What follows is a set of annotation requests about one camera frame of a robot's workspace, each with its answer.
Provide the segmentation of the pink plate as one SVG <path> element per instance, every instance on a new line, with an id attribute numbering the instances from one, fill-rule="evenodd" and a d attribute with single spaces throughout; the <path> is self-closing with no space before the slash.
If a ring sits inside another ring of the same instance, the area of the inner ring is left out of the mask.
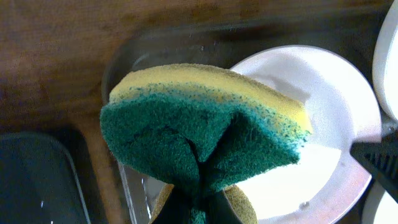
<path id="1" fill-rule="evenodd" d="M 361 72 L 325 49 L 287 45 L 254 54 L 233 70 L 301 101 L 313 133 L 295 165 L 241 182 L 259 223 L 335 223 L 359 200 L 370 174 L 355 141 L 381 140 L 377 99 Z"/>

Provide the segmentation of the pale green plate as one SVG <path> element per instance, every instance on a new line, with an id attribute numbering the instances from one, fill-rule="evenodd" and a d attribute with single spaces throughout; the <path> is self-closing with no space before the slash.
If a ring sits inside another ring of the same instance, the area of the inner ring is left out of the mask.
<path id="1" fill-rule="evenodd" d="M 366 198 L 362 218 L 362 224 L 398 224 L 397 202 L 378 183 L 371 187 Z"/>

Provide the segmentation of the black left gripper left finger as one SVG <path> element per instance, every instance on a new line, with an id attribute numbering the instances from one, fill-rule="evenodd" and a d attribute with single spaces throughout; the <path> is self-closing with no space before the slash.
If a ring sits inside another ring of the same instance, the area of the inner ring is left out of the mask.
<path id="1" fill-rule="evenodd" d="M 174 187 L 152 224 L 190 224 L 191 207 L 191 198 Z"/>

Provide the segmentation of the green and yellow sponge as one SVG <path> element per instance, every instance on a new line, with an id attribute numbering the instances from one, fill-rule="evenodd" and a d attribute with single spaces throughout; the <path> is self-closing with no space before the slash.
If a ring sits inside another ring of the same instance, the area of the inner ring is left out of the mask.
<path id="1" fill-rule="evenodd" d="M 238 182 L 295 164 L 312 132 L 299 101 L 231 70 L 171 64 L 128 73 L 101 109 L 114 157 L 191 198 L 190 223 L 208 223 L 206 198 L 224 191 L 242 223 L 256 223 Z"/>

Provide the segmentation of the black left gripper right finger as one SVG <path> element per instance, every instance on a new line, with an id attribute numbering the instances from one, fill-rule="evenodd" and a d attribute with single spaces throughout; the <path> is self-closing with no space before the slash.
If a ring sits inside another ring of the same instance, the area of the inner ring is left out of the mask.
<path id="1" fill-rule="evenodd" d="M 242 224 L 223 190 L 208 196 L 206 202 L 208 224 Z"/>

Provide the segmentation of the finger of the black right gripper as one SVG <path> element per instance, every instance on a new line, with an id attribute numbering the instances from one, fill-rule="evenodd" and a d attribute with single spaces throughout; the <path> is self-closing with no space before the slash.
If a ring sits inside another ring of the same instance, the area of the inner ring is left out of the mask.
<path id="1" fill-rule="evenodd" d="M 381 142 L 354 142 L 350 154 L 397 202 L 397 131 Z"/>

